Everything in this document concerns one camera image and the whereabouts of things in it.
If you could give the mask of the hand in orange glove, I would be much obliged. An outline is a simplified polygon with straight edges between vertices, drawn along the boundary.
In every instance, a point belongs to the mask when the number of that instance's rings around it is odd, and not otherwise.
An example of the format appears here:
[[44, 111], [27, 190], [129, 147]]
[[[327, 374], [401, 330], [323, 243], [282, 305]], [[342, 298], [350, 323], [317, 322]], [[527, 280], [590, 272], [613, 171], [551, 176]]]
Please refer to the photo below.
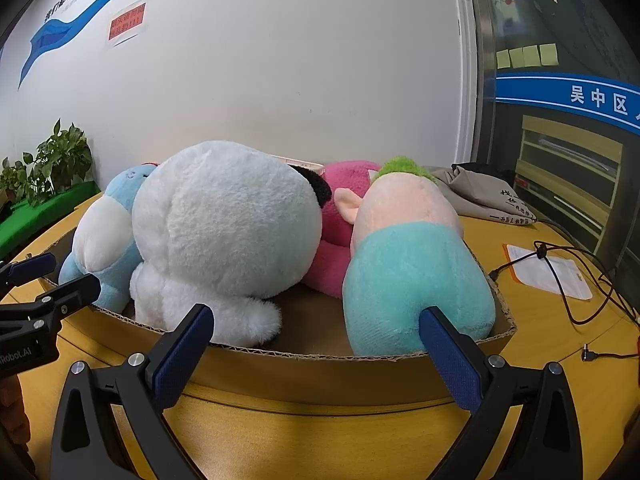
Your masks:
[[30, 423], [25, 411], [20, 378], [11, 376], [0, 384], [0, 420], [12, 442], [27, 448], [30, 440]]

